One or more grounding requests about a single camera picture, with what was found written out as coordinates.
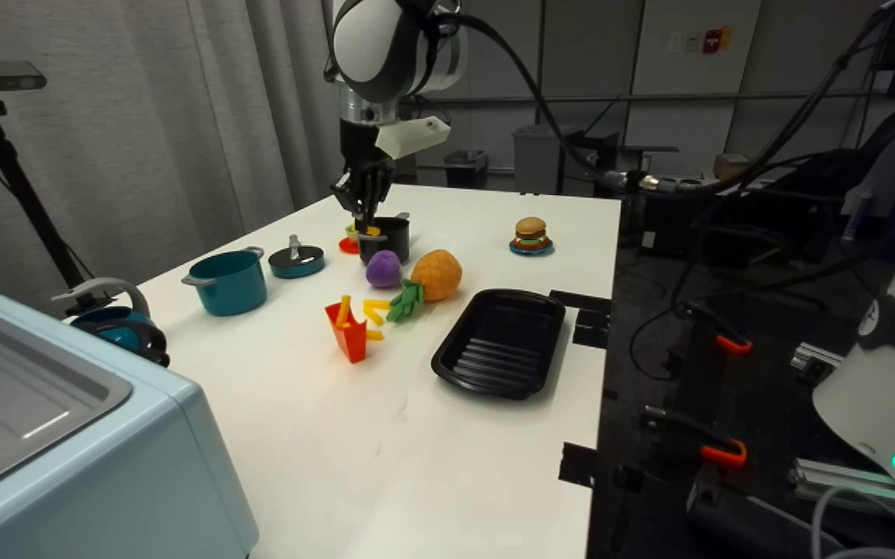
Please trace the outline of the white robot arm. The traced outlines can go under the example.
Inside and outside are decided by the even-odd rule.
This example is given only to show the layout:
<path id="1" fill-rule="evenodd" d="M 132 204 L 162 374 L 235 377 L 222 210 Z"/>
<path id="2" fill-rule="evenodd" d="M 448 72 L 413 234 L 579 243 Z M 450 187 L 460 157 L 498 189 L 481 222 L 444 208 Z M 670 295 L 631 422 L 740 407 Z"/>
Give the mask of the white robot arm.
<path id="1" fill-rule="evenodd" d="M 332 197 L 363 230 L 391 189 L 402 157 L 442 145 L 439 115 L 408 115 L 403 101 L 460 80 L 465 32 L 458 0 L 344 0 L 332 17 L 330 56 L 344 108 L 344 168 Z"/>

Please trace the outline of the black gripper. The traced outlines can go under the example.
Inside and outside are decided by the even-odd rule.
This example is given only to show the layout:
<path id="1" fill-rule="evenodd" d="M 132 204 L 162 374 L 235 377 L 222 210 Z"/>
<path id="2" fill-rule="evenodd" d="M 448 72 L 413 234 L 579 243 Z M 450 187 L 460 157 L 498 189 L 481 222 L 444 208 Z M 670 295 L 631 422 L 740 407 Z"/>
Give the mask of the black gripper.
<path id="1" fill-rule="evenodd" d="M 391 164 L 442 145 L 450 138 L 450 125 L 439 115 L 391 125 L 342 120 L 338 134 L 344 170 L 332 184 L 332 197 L 351 214 L 351 226 L 362 230 L 363 222 L 390 214 Z"/>

